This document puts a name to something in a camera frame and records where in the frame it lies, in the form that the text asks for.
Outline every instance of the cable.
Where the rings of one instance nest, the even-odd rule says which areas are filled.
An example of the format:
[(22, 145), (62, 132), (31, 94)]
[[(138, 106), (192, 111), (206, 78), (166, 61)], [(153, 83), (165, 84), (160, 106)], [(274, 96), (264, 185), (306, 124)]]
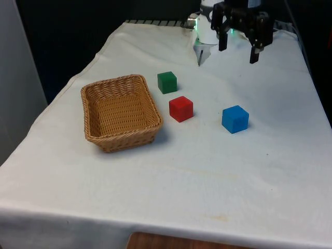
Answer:
[(309, 60), (308, 60), (307, 52), (306, 52), (305, 45), (304, 45), (304, 43), (303, 43), (302, 37), (301, 37), (301, 35), (300, 35), (299, 28), (298, 28), (298, 26), (297, 26), (297, 24), (296, 24), (295, 18), (294, 18), (293, 13), (292, 13), (292, 10), (291, 10), (291, 8), (290, 8), (290, 6), (289, 6), (289, 4), (288, 4), (288, 0), (284, 0), (284, 2), (285, 2), (286, 9), (287, 9), (287, 11), (288, 11), (289, 17), (290, 17), (290, 19), (292, 20), (293, 25), (295, 26), (295, 30), (296, 30), (296, 33), (297, 33), (297, 37), (298, 37), (299, 42), (300, 42), (301, 47), (302, 47), (302, 53), (303, 53), (303, 56), (304, 56), (304, 58), (305, 58), (305, 61), (306, 61), (306, 64), (307, 64), (307, 68), (308, 68), (308, 70), (309, 70), (309, 73), (310, 73), (310, 75), (311, 75), (311, 69), (310, 69), (310, 65), (309, 65)]

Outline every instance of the cube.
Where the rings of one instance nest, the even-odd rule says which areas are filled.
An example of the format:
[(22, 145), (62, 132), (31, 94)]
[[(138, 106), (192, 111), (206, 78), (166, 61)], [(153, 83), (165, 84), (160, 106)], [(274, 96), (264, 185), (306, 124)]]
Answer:
[(177, 91), (177, 79), (172, 72), (158, 74), (158, 87), (162, 94)]
[(232, 134), (248, 128), (249, 113), (236, 105), (223, 110), (222, 125)]
[(170, 101), (170, 115), (176, 121), (182, 122), (193, 116), (193, 103), (184, 96)]

